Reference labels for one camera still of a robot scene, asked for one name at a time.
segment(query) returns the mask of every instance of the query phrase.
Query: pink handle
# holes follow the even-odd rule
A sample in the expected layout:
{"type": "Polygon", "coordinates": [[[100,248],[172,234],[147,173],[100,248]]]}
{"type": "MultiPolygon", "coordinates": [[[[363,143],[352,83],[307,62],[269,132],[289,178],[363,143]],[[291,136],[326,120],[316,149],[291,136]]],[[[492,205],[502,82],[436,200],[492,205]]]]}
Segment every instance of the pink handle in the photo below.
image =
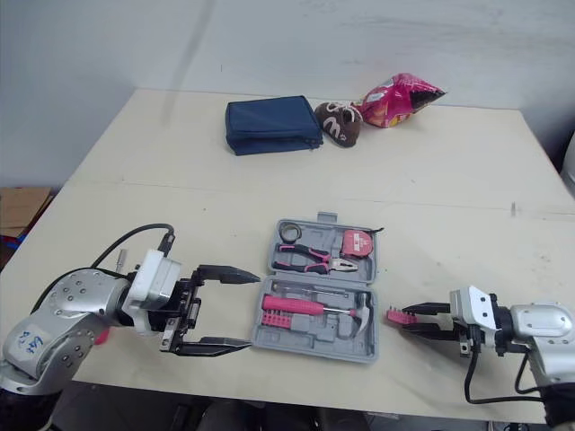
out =
{"type": "Polygon", "coordinates": [[[297,312],[300,314],[323,314],[323,304],[303,299],[277,298],[266,295],[261,308],[264,310],[280,310],[282,312],[297,312]]]}
{"type": "Polygon", "coordinates": [[[261,318],[261,323],[269,326],[277,326],[279,328],[291,329],[291,317],[280,316],[279,314],[272,314],[265,312],[261,318]]]}

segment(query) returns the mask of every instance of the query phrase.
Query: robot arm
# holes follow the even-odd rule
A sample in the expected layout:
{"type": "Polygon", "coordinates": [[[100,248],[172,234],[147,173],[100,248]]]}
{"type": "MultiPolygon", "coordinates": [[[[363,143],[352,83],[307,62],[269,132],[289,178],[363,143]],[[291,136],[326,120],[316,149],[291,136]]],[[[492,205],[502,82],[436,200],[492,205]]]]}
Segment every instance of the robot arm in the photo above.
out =
{"type": "Polygon", "coordinates": [[[451,292],[449,303],[420,303],[403,312],[411,317],[411,322],[402,326],[404,330],[427,339],[456,341],[461,356],[471,358],[464,382],[468,402],[541,401],[550,427],[575,429],[575,329],[567,308],[558,303],[532,303],[508,309],[498,306],[496,295],[469,286],[451,292]],[[415,316],[438,313],[451,315],[451,330],[442,330],[436,323],[418,322],[415,316]],[[499,356],[525,355],[515,383],[520,396],[472,399],[471,380],[482,346],[493,348],[499,356]],[[521,390],[519,382],[527,361],[537,386],[521,390]],[[540,397],[525,396],[536,391],[540,397]]]}
{"type": "MultiPolygon", "coordinates": [[[[171,239],[165,236],[162,244],[169,244],[169,250],[173,234],[166,235],[171,239]]],[[[32,314],[4,342],[0,429],[43,429],[59,394],[110,326],[134,326],[141,335],[163,332],[159,350],[181,356],[218,356],[251,345],[212,337],[186,342],[183,337],[195,326],[201,305],[196,295],[205,279],[241,284],[259,278],[233,267],[200,265],[190,278],[178,280],[181,265],[165,255],[166,250],[148,251],[139,270],[124,276],[96,268],[104,253],[91,267],[70,271],[45,290],[32,314]]]]}

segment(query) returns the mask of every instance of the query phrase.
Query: pink pliers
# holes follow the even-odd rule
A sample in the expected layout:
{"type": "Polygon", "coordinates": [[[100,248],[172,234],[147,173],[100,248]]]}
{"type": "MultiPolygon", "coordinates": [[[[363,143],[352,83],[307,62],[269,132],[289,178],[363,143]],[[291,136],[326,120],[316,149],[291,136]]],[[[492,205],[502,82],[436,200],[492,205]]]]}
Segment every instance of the pink pliers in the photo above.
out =
{"type": "Polygon", "coordinates": [[[315,272],[317,274],[329,274],[334,271],[357,271],[358,266],[349,260],[333,258],[328,251],[316,250],[311,247],[305,247],[301,244],[280,244],[278,251],[297,253],[307,256],[311,259],[319,260],[320,263],[311,265],[292,265],[286,262],[273,262],[274,269],[284,269],[287,271],[297,272],[315,272]]]}

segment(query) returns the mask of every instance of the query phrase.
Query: stuffed toy shoe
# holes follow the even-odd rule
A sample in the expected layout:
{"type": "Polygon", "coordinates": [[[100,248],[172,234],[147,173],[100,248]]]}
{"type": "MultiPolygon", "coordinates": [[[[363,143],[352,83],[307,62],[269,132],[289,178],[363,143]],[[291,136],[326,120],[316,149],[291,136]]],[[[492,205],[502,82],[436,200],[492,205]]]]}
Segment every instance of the stuffed toy shoe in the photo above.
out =
{"type": "Polygon", "coordinates": [[[353,106],[328,101],[315,108],[320,126],[337,144],[354,146],[361,128],[361,114],[353,106]]]}

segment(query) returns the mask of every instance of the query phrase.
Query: plastic case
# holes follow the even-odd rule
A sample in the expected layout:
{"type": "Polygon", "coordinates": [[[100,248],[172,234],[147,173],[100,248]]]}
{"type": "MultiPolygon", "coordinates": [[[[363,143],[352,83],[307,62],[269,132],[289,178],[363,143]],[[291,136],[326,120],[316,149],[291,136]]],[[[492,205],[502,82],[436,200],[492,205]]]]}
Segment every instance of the plastic case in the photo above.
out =
{"type": "Polygon", "coordinates": [[[262,283],[258,299],[258,313],[252,333],[255,347],[272,348],[306,355],[323,356],[359,363],[373,363],[379,356],[378,325],[375,312],[378,309],[376,296],[369,286],[376,277],[377,241],[371,233],[374,249],[365,258],[345,258],[358,265],[357,271],[342,272],[332,270],[322,275],[312,272],[300,273],[291,270],[274,269],[275,261],[293,265],[309,265],[316,260],[296,253],[278,250],[283,243],[279,237],[279,227],[284,223],[297,224],[301,228],[301,238],[296,244],[321,251],[329,251],[333,258],[341,252],[343,233],[349,229],[370,231],[368,228],[336,224],[337,215],[319,213],[317,222],[302,220],[279,220],[270,246],[268,267],[274,275],[266,277],[262,283]],[[351,310],[358,306],[359,295],[366,295],[366,305],[370,309],[365,330],[357,334],[360,319],[339,312],[324,312],[318,315],[290,312],[272,312],[276,324],[284,322],[285,327],[262,323],[263,300],[266,295],[280,298],[303,299],[322,303],[324,307],[351,310]]]}

